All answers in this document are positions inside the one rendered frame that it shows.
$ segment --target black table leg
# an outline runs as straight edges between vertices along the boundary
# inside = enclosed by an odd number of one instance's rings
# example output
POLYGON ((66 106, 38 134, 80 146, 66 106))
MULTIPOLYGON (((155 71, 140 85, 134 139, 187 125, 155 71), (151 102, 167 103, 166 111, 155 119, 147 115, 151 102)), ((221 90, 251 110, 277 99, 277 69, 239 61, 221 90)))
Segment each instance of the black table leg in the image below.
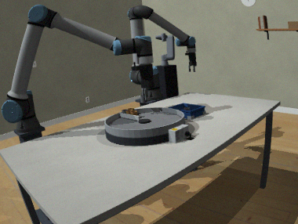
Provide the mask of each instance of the black table leg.
POLYGON ((28 213, 29 213, 29 216, 31 218, 32 223, 33 224, 40 224, 38 216, 37 216, 36 211, 35 211, 35 206, 33 205, 29 194, 22 187, 22 185, 19 183, 19 181, 17 181, 17 184, 19 185, 20 192, 22 193, 22 197, 24 199, 24 202, 25 202, 25 205, 26 205, 26 208, 28 210, 28 213))
POLYGON ((271 137, 272 137, 272 118, 273 112, 266 116, 266 131, 265 131, 265 146, 263 149, 263 167, 260 181, 260 188, 264 189, 267 183, 267 175, 269 169, 270 151, 271 151, 271 137))

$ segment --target round turntable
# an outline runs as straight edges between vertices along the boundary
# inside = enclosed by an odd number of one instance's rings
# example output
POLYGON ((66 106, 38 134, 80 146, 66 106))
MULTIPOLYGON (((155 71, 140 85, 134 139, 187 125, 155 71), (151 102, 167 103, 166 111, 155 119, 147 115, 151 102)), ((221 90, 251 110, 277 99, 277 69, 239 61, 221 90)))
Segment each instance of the round turntable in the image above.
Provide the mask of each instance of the round turntable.
POLYGON ((123 110, 105 122, 110 142, 125 146, 146 146, 169 141, 169 130, 184 125, 184 113, 172 108, 123 110))

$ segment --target gray wall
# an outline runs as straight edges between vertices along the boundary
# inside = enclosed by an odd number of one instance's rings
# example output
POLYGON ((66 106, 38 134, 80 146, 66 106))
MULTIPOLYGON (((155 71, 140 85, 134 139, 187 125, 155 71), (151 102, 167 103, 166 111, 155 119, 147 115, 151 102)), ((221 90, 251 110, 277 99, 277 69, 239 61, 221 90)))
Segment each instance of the gray wall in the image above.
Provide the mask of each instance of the gray wall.
MULTIPOLYGON (((2 2, 0 105, 11 88, 28 11, 37 4, 104 33, 130 38, 127 11, 141 5, 141 0, 2 2)), ((140 94, 140 86, 129 80, 132 56, 114 56, 108 49, 57 29, 44 29, 35 60, 28 89, 40 122, 140 94)), ((16 124, 0 116, 0 134, 15 128, 16 124)))
MULTIPOLYGON (((189 73, 185 48, 176 48, 180 93, 215 93, 280 100, 298 108, 298 34, 295 31, 256 31, 258 16, 266 15, 269 28, 287 28, 298 21, 297 1, 256 0, 246 7, 241 0, 143 0, 143 5, 197 40, 197 71, 189 73)), ((151 37, 164 31, 145 20, 151 37)), ((154 62, 165 52, 155 41, 154 62)))

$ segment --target white table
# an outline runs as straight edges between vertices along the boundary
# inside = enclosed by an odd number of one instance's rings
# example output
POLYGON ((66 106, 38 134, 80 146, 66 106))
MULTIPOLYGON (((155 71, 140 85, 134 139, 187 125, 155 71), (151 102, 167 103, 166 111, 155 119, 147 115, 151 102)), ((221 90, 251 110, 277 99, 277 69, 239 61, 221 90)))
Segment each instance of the white table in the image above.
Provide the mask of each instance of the white table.
POLYGON ((102 222, 183 177, 265 117, 260 187, 266 186, 272 111, 280 102, 190 93, 142 108, 179 103, 203 105, 206 111, 187 121, 194 139, 182 143, 110 143, 104 134, 103 118, 1 150, 16 176, 32 222, 39 220, 31 198, 53 223, 102 222))

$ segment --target round white clock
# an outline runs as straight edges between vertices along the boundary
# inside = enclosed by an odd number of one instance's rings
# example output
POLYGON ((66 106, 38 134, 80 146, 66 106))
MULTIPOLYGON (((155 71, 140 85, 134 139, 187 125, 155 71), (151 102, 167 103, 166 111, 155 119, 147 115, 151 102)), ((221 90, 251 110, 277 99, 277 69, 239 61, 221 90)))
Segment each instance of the round white clock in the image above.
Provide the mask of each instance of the round white clock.
POLYGON ((245 6, 253 6, 256 3, 256 0, 241 0, 245 6))

